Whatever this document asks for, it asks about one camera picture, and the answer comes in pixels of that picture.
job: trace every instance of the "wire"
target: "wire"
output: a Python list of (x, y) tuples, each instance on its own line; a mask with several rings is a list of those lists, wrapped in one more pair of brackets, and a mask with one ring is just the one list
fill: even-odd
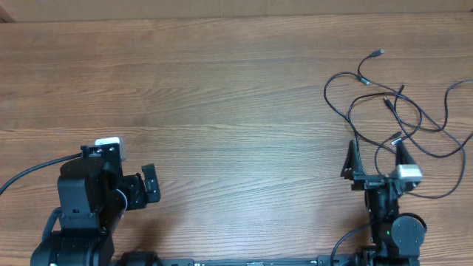
[(360, 226), (359, 228), (355, 228), (353, 230), (351, 230), (350, 232), (348, 232), (346, 235), (344, 235), (342, 238), (340, 238), (340, 240), (335, 244), (335, 246), (333, 247), (332, 249), (332, 253), (330, 254), (330, 266), (334, 266), (334, 259), (335, 259), (335, 253), (337, 252), (338, 250), (338, 247), (341, 245), (341, 243), (345, 240), (347, 240), (350, 236), (356, 234), (356, 233), (359, 233), (361, 231), (363, 231), (365, 228), (371, 226), (371, 225), (374, 225), (375, 223), (377, 223), (378, 221), (372, 221), (372, 222), (369, 222), (365, 225), (362, 225)]
[[(458, 81), (457, 83), (454, 83), (452, 84), (445, 92), (445, 97), (443, 99), (443, 104), (444, 104), (444, 108), (445, 108), (445, 121), (443, 122), (443, 125), (439, 125), (435, 120), (433, 120), (432, 117), (430, 117), (419, 105), (417, 105), (416, 102), (414, 102), (413, 100), (411, 100), (410, 98), (408, 98), (406, 95), (402, 94), (405, 86), (402, 85), (401, 88), (399, 90), (395, 90), (395, 89), (392, 89), (388, 86), (385, 86), (381, 83), (378, 83), (378, 82), (375, 82), (375, 81), (372, 81), (370, 80), (369, 78), (367, 78), (366, 76), (364, 76), (363, 74), (361, 74), (361, 65), (368, 59), (370, 58), (375, 58), (379, 55), (382, 55), (384, 53), (384, 50), (378, 50), (378, 51), (375, 51), (373, 52), (372, 54), (368, 55), (367, 57), (363, 58), (363, 60), (361, 60), (360, 64), (358, 65), (358, 74), (356, 73), (353, 73), (353, 72), (339, 72), (335, 75), (333, 75), (331, 78), (329, 78), (329, 80), (327, 81), (327, 83), (325, 84), (325, 87), (324, 87), (324, 99), (325, 101), (327, 102), (327, 104), (330, 106), (330, 108), (332, 108), (338, 115), (342, 116), (350, 125), (350, 127), (352, 128), (353, 130), (353, 133), (355, 135), (355, 141), (356, 141), (356, 147), (357, 147), (357, 152), (358, 152), (358, 155), (360, 155), (360, 158), (361, 158), (361, 154), (360, 154), (360, 144), (359, 144), (359, 139), (362, 139), (368, 143), (371, 143), (375, 146), (377, 146), (377, 149), (376, 149), (376, 152), (375, 152), (375, 158), (374, 158), (374, 161), (375, 161), (375, 167), (376, 167), (376, 171), (381, 174), (381, 171), (378, 167), (378, 161), (377, 161), (377, 156), (378, 156), (378, 153), (381, 149), (386, 149), (387, 151), (395, 154), (395, 150), (386, 146), (386, 142), (388, 142), (389, 140), (392, 139), (392, 136), (391, 138), (388, 138), (387, 140), (385, 140), (384, 142), (382, 143), (378, 143), (378, 142), (375, 142), (374, 140), (371, 140), (367, 137), (365, 137), (364, 135), (362, 135), (355, 127), (355, 125), (353, 124), (352, 122), (352, 118), (351, 118), (351, 112), (353, 110), (353, 107), (355, 105), (355, 102), (362, 99), (362, 98), (371, 98), (371, 97), (378, 97), (378, 96), (394, 96), (395, 97), (395, 100), (394, 100), (394, 105), (391, 104), (390, 100), (387, 99), (386, 97), (384, 97), (384, 100), (385, 100), (385, 104), (388, 106), (389, 110), (393, 113), (396, 121), (398, 122), (398, 125), (401, 127), (401, 130), (402, 132), (404, 133), (404, 136), (401, 138), (401, 140), (406, 140), (406, 139), (409, 139), (412, 141), (412, 143), (419, 149), (421, 150), (423, 153), (431, 156), (431, 157), (435, 157), (435, 158), (446, 158), (446, 157), (449, 157), (449, 156), (452, 156), (453, 154), (456, 154), (457, 152), (459, 151), (462, 151), (462, 166), (461, 166), (461, 170), (460, 170), (460, 176), (458, 177), (458, 180), (457, 180), (457, 183), (454, 185), (454, 187), (446, 192), (445, 194), (441, 194), (441, 195), (438, 195), (438, 196), (424, 196), (424, 195), (420, 195), (420, 194), (415, 194), (415, 193), (412, 193), (412, 192), (407, 192), (407, 194), (409, 195), (412, 195), (412, 196), (416, 196), (416, 197), (422, 197), (422, 198), (427, 198), (427, 199), (440, 199), (442, 197), (446, 197), (446, 196), (449, 196), (451, 193), (453, 193), (457, 188), (458, 186), (461, 184), (462, 180), (463, 180), (463, 177), (464, 177), (464, 174), (465, 174), (465, 170), (466, 170), (466, 152), (465, 152), (465, 149), (464, 149), (464, 146), (466, 145), (466, 143), (473, 137), (473, 132), (463, 141), (463, 143), (460, 143), (460, 141), (458, 141), (453, 135), (451, 135), (449, 132), (447, 132), (447, 130), (445, 130), (446, 128), (446, 125), (448, 123), (448, 118), (449, 118), (449, 108), (448, 108), (448, 103), (447, 103), (447, 99), (448, 99), (448, 96), (449, 96), (449, 93), (452, 89), (455, 89), (458, 85), (462, 84), (462, 83), (465, 83), (465, 82), (473, 82), (473, 79), (466, 79), (466, 80), (463, 80), (463, 81)], [(350, 104), (350, 108), (348, 110), (348, 113), (347, 115), (344, 115), (340, 110), (338, 110), (336, 107), (334, 107), (334, 105), (328, 100), (327, 98), (327, 88), (328, 86), (330, 85), (330, 83), (336, 79), (336, 78), (339, 78), (341, 76), (346, 76), (346, 75), (349, 75), (349, 76), (353, 76), (355, 78), (357, 78), (360, 82), (366, 84), (366, 85), (369, 85), (369, 84), (374, 84), (376, 86), (379, 86), (381, 88), (384, 88), (384, 89), (387, 89), (389, 90), (389, 92), (379, 92), (379, 93), (372, 93), (372, 94), (368, 94), (368, 95), (362, 95), (360, 97), (357, 97), (355, 98), (355, 100), (353, 100), (353, 102)], [(414, 125), (414, 124), (411, 124), (411, 123), (407, 123), (406, 121), (402, 120), (399, 115), (398, 115), (398, 112), (397, 112), (397, 102), (398, 102), (398, 99), (402, 99), (402, 100), (405, 100), (407, 101), (408, 103), (412, 104), (419, 112), (419, 122), (417, 125)], [(429, 129), (429, 128), (425, 128), (425, 127), (422, 127), (422, 122), (423, 122), (423, 118), (426, 118), (430, 123), (432, 123), (436, 129)], [(411, 128), (414, 128), (414, 130), (412, 130), (411, 132), (408, 132), (405, 128), (405, 126), (408, 126), (408, 127), (411, 127)], [(446, 134), (448, 137), (450, 137), (457, 145), (458, 147), (456, 149), (454, 149), (453, 151), (449, 152), (449, 153), (446, 153), (446, 154), (434, 154), (428, 150), (426, 150), (422, 145), (420, 145), (416, 140), (414, 140), (414, 138), (412, 137), (417, 131), (419, 130), (422, 130), (422, 131), (426, 131), (426, 132), (431, 132), (431, 133), (435, 133), (435, 132), (443, 132), (444, 134)]]
[(52, 161), (49, 161), (49, 162), (46, 162), (46, 163), (42, 163), (42, 164), (40, 164), (40, 165), (33, 166), (32, 168), (29, 168), (29, 169), (27, 169), (27, 170), (24, 170), (24, 171), (21, 172), (20, 174), (17, 174), (16, 176), (12, 177), (12, 179), (8, 180), (8, 182), (6, 182), (5, 185), (3, 185), (3, 186), (0, 188), (0, 195), (2, 195), (3, 192), (4, 192), (11, 184), (13, 184), (16, 180), (19, 180), (20, 178), (24, 177), (25, 175), (31, 173), (32, 171), (36, 171), (36, 170), (38, 170), (38, 169), (44, 168), (44, 167), (46, 167), (46, 166), (51, 166), (51, 165), (56, 164), (56, 163), (60, 163), (60, 162), (64, 162), (64, 161), (67, 161), (67, 160), (72, 160), (72, 159), (75, 159), (75, 158), (79, 158), (81, 155), (82, 155), (82, 153), (73, 154), (73, 155), (66, 156), (66, 157), (62, 157), (62, 158), (59, 158), (59, 159), (56, 159), (56, 160), (52, 160)]

